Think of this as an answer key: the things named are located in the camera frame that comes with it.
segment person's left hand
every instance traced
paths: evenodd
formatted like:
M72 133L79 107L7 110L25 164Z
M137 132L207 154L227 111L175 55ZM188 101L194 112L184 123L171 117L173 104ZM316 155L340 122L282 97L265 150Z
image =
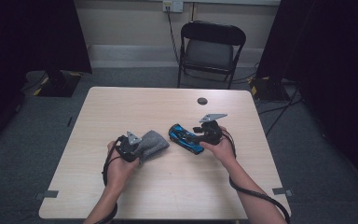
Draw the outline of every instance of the person's left hand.
M110 142L107 145L107 153L112 150L113 144L115 142ZM117 150L114 150L110 160L119 157ZM135 168L139 165L139 158L137 158L133 162L124 161L122 158L117 158L113 160L107 169L107 188L110 189L119 189L122 190L124 188L125 183L135 170Z

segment black chair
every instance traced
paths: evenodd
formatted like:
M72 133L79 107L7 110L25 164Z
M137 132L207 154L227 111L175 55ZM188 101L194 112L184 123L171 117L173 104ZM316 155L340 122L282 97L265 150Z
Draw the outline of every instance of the black chair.
M231 88L237 62L246 41L245 33L233 25L207 21L191 21L181 30L181 48L177 88L181 85L182 69L226 75Z

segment forearm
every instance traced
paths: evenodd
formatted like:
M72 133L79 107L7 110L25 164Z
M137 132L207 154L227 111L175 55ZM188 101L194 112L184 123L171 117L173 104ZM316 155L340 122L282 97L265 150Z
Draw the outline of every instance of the forearm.
M84 221L84 223L96 223L103 218L109 216L115 208L117 199L120 196L122 189L122 187L105 187L105 189L103 190L103 195L101 196L95 207L92 209L91 213Z
M232 181L238 187L266 194L266 192L258 187L254 180L248 176L237 161L230 161L224 164L224 166ZM242 192L238 192L238 196L251 223L286 223L273 203Z

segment gray pouch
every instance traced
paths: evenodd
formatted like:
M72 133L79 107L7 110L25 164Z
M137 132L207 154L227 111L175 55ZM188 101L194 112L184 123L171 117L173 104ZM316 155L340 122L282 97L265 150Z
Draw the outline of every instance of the gray pouch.
M169 146L170 144L159 133L151 130L142 136L142 141L136 148L135 154L140 153L139 163L142 164L157 157Z

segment chair backrest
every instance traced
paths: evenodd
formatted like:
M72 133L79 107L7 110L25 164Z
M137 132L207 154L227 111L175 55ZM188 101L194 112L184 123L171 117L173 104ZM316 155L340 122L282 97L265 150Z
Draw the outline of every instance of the chair backrest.
M208 21L191 21L181 30L182 42L185 38L199 41L214 42L233 46L243 46L245 33L233 25L212 23Z

